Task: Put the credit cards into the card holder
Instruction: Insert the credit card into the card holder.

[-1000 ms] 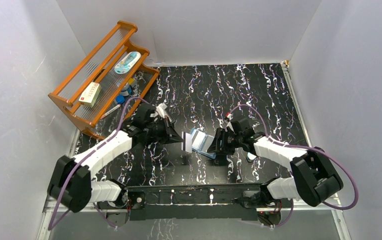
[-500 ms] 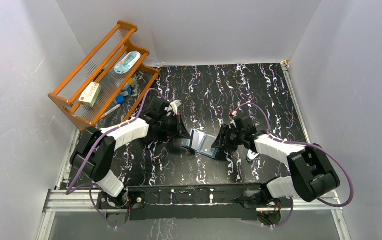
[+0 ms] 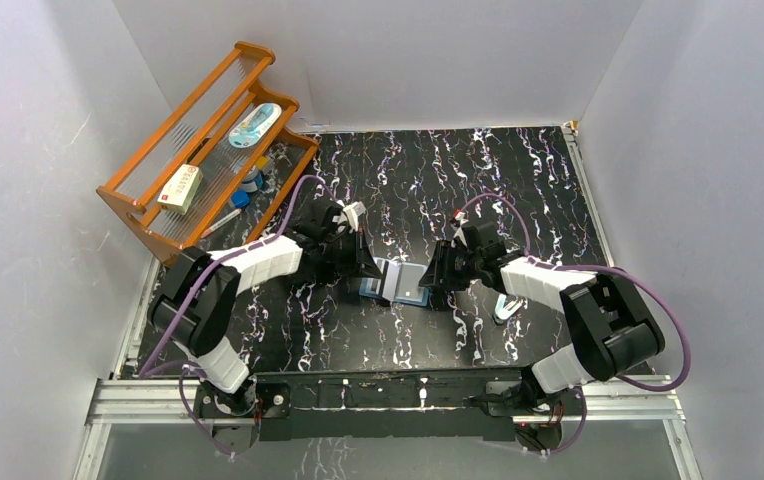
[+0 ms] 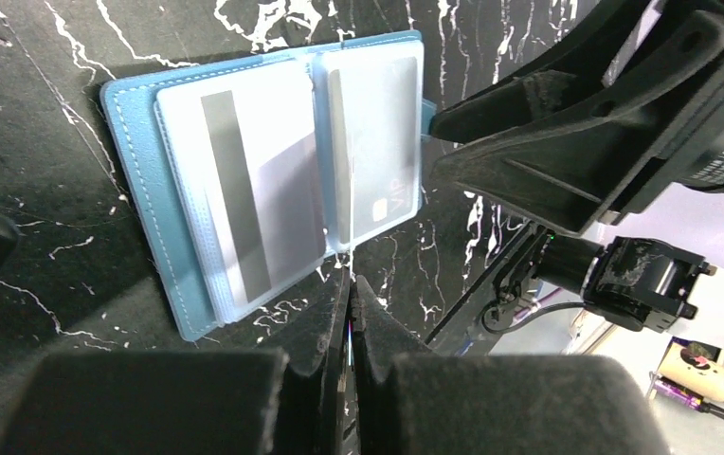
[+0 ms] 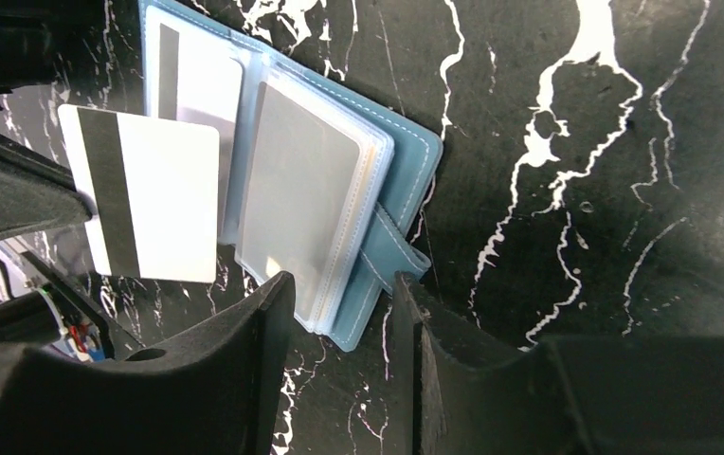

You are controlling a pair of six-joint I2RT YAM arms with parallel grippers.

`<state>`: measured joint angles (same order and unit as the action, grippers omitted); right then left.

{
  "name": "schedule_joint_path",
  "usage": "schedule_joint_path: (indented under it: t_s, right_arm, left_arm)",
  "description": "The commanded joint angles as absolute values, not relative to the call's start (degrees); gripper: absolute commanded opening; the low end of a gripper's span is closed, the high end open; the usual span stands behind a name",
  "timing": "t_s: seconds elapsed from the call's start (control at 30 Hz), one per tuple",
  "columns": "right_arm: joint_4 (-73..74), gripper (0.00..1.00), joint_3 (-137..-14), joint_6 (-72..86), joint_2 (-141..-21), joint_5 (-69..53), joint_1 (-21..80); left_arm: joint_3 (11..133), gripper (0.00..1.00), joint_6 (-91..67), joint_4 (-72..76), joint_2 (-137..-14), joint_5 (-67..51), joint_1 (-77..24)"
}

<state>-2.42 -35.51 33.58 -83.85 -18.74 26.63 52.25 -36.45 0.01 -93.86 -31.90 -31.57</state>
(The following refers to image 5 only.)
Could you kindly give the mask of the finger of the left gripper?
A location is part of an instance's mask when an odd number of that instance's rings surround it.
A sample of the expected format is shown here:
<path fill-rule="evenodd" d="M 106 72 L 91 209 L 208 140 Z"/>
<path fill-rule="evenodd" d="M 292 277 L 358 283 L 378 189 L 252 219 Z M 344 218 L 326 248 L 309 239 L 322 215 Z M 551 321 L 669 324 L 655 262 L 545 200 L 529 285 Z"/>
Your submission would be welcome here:
<path fill-rule="evenodd" d="M 0 241 L 91 218 L 67 168 L 0 134 Z"/>

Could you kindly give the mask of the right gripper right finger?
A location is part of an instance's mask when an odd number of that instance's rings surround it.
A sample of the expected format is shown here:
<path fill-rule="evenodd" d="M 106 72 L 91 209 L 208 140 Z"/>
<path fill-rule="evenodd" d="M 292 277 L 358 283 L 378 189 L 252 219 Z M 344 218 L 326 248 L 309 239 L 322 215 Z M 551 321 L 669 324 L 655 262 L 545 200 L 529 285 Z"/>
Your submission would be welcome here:
<path fill-rule="evenodd" d="M 528 351 L 393 282 L 405 454 L 724 454 L 724 337 L 550 336 Z"/>

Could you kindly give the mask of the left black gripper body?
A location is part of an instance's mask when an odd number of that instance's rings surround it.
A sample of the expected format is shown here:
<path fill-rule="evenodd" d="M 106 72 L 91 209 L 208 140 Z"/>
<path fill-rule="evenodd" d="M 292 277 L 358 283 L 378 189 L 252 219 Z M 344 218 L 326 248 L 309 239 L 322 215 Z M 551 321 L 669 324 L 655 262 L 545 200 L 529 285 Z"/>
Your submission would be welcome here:
<path fill-rule="evenodd" d="M 57 54 L 103 22 L 101 1 L 0 1 L 0 95 L 51 82 Z"/>

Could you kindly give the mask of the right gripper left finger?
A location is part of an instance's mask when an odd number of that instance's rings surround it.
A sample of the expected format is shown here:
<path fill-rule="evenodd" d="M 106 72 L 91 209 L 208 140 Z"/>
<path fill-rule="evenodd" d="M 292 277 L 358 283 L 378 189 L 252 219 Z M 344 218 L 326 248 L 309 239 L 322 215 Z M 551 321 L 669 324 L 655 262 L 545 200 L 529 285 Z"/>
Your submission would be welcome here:
<path fill-rule="evenodd" d="M 267 454 L 295 280 L 123 360 L 0 343 L 0 454 Z"/>

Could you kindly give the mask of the white striped credit card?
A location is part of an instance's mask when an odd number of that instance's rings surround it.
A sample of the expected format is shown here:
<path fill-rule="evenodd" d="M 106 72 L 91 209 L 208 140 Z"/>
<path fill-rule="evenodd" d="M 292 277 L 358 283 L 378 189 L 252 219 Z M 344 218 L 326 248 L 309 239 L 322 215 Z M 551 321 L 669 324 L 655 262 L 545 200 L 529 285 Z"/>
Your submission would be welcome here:
<path fill-rule="evenodd" d="M 159 3 L 146 5 L 141 19 L 145 113 L 207 125 L 219 134 L 217 233 L 222 234 L 244 67 L 224 37 Z"/>

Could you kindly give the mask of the blue card holder wallet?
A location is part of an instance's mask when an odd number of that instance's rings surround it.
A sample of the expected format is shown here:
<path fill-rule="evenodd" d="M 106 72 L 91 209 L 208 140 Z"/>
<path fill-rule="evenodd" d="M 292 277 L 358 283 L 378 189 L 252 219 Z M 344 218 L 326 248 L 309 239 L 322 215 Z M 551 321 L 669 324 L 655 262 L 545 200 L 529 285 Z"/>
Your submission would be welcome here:
<path fill-rule="evenodd" d="M 394 275 L 408 272 L 422 278 L 431 267 L 428 257 L 407 241 L 430 181 L 443 154 L 440 138 L 425 127 L 334 82 L 316 71 L 241 32 L 176 1 L 141 1 L 139 16 L 155 7 L 187 25 L 224 39 L 239 50 L 264 56 L 302 77 L 315 89 L 383 129 L 394 140 L 394 157 L 371 216 L 366 236 L 333 325 L 323 330 L 339 349 L 353 351 L 359 343 L 381 293 L 391 294 Z"/>

